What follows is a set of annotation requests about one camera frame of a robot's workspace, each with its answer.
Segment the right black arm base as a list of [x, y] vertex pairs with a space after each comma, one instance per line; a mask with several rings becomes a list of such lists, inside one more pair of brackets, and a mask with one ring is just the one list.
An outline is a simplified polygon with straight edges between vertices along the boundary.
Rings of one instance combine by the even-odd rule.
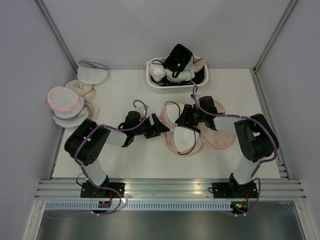
[[213, 196], [215, 199], [254, 199], [258, 197], [257, 185], [254, 181], [240, 185], [237, 182], [214, 182], [212, 183]]

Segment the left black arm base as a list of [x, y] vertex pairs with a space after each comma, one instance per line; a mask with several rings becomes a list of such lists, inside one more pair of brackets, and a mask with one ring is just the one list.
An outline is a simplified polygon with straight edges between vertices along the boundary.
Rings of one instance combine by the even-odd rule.
[[85, 182], [82, 184], [80, 197], [83, 199], [119, 199], [120, 197], [124, 196], [125, 183], [123, 182], [110, 182], [107, 188], [108, 189], [97, 188], [91, 183]]

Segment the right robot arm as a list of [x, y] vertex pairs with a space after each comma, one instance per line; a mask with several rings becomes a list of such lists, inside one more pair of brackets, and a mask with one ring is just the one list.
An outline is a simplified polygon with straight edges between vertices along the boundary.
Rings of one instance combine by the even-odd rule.
[[211, 96], [194, 99], [195, 104], [186, 104], [175, 123], [179, 127], [197, 127], [203, 123], [213, 131], [225, 131], [236, 135], [242, 158], [230, 175], [228, 192], [235, 198], [247, 189], [253, 190], [254, 175], [261, 164], [277, 158], [279, 142], [267, 120], [261, 113], [250, 117], [218, 112]]

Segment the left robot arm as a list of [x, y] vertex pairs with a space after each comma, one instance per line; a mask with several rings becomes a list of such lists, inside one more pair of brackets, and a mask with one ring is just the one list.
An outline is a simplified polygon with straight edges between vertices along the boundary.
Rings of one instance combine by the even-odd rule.
[[109, 178], [98, 160], [103, 147], [107, 144], [126, 148], [136, 136], [151, 139], [169, 131], [156, 114], [141, 117], [138, 111], [129, 111], [118, 129], [84, 120], [66, 140], [64, 150], [80, 166], [86, 181], [92, 185], [92, 193], [104, 198], [109, 193]]

